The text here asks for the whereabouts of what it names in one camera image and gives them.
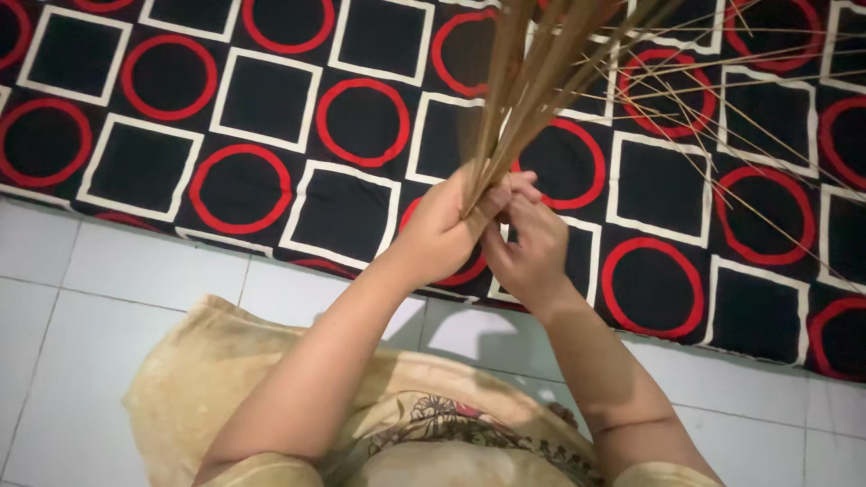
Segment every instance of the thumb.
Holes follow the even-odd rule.
[[[511,250],[499,233],[499,225],[491,223],[481,235],[481,250],[491,270],[499,270],[511,265]]]
[[[495,186],[481,197],[475,208],[463,220],[473,242],[477,242],[491,221],[511,202],[511,190],[506,186]]]

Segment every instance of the floor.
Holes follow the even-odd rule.
[[[347,281],[0,199],[2,487],[145,486],[120,396],[201,294],[310,326]],[[623,335],[729,487],[866,485],[866,387]],[[530,316],[412,296],[384,345],[574,407]]]

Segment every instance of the left hand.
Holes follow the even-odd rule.
[[[397,240],[381,256],[396,261],[407,287],[417,289],[457,272],[513,194],[520,193],[532,202],[541,200],[541,192],[532,186],[538,178],[534,172],[510,172],[485,193],[465,219],[460,219],[468,176],[464,166],[430,188]]]

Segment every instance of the wrist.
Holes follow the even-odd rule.
[[[402,258],[393,247],[376,257],[367,266],[365,273],[374,276],[383,283],[383,289],[392,289],[401,295],[408,296],[419,286],[415,284],[412,275],[412,265]]]
[[[566,276],[546,287],[539,293],[540,298],[524,304],[545,329],[557,321],[557,316],[572,314],[582,308],[589,308],[583,296],[574,288],[572,281]]]

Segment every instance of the person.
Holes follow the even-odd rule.
[[[154,487],[718,486],[659,386],[565,275],[568,231],[532,172],[461,219],[466,172],[433,186],[392,246],[309,329],[208,296],[124,398]],[[505,218],[518,241],[503,241]],[[472,367],[377,349],[400,303],[489,268],[544,327],[593,444]]]

